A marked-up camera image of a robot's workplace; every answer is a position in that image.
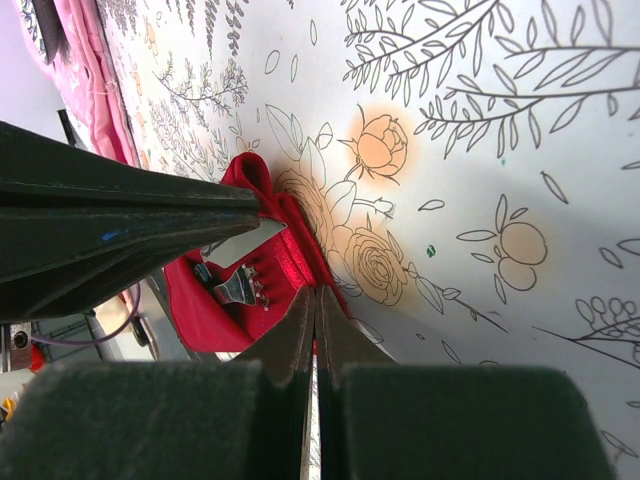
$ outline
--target cable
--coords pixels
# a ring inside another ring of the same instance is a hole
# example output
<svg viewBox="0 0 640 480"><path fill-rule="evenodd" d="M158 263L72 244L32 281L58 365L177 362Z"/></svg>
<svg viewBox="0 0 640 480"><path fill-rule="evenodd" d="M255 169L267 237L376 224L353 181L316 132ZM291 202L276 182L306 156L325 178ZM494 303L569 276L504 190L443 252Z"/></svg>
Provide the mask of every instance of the cable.
<svg viewBox="0 0 640 480"><path fill-rule="evenodd" d="M113 333L110 333L109 335L105 335L104 337L96 338L95 340L76 341L76 340L57 340L55 338L43 337L41 335L31 335L31 340L40 342L40 343L46 343L48 345L61 345L61 346L67 346L67 347L93 347L95 345L99 345L101 343L104 343L116 337L117 335L122 333L122 331L125 328L127 328L127 326L129 326L129 324L133 321L133 319L136 318L136 316L138 315L138 307L140 306L141 298L142 298L142 291L140 290L140 284L137 283L136 284L136 300L133 304L133 308L131 309L131 313L129 314L127 319L124 321L124 323L118 327L117 330L115 330Z"/></svg>

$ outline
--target pink quilted cloth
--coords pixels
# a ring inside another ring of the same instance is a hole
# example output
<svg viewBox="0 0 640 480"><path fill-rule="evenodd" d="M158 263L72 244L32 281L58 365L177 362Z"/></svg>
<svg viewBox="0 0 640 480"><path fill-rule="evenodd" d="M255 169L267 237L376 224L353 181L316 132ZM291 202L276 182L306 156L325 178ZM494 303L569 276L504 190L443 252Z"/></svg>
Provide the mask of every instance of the pink quilted cloth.
<svg viewBox="0 0 640 480"><path fill-rule="evenodd" d="M95 152L139 166L95 0L55 0L55 5L69 54L58 53L46 65L26 37L32 57L54 80L71 113L87 126Z"/></svg>

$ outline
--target blue mark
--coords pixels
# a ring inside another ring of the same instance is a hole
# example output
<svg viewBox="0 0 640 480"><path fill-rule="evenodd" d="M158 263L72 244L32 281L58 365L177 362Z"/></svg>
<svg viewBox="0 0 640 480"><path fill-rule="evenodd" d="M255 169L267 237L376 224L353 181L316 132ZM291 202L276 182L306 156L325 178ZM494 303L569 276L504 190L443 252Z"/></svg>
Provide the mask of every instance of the blue mark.
<svg viewBox="0 0 640 480"><path fill-rule="evenodd" d="M114 237L117 237L118 235L120 235L120 232L117 230L114 230L113 232L107 232L102 236L102 241L108 242L109 240L111 240Z"/></svg>

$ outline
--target red cloth item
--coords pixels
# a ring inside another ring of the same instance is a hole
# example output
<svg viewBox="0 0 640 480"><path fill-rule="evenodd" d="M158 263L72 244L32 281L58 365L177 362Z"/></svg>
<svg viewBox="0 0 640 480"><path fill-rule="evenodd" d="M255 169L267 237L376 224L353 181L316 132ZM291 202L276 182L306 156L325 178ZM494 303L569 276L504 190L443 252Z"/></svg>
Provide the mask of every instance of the red cloth item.
<svg viewBox="0 0 640 480"><path fill-rule="evenodd" d="M267 311L261 306L218 304L193 272L202 262L199 249L165 267L171 313L185 345L198 352L242 351L284 316L305 285L330 285L346 312L346 303L297 201L284 193L274 195L262 158L254 153L239 155L220 183L253 190L260 200L260 216L286 223L287 228L228 268L207 262L221 283L242 264L255 267L254 279L264 286L261 293L269 299Z"/></svg>

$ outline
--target floral wallpaper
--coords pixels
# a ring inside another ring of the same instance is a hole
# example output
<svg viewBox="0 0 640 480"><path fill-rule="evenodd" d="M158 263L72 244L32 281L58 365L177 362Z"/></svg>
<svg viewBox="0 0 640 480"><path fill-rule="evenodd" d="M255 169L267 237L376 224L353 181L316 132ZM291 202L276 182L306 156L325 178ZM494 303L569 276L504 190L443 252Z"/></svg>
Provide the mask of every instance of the floral wallpaper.
<svg viewBox="0 0 640 480"><path fill-rule="evenodd" d="M634 2L97 3L145 168L257 152L372 341L565 372L640 476Z"/></svg>

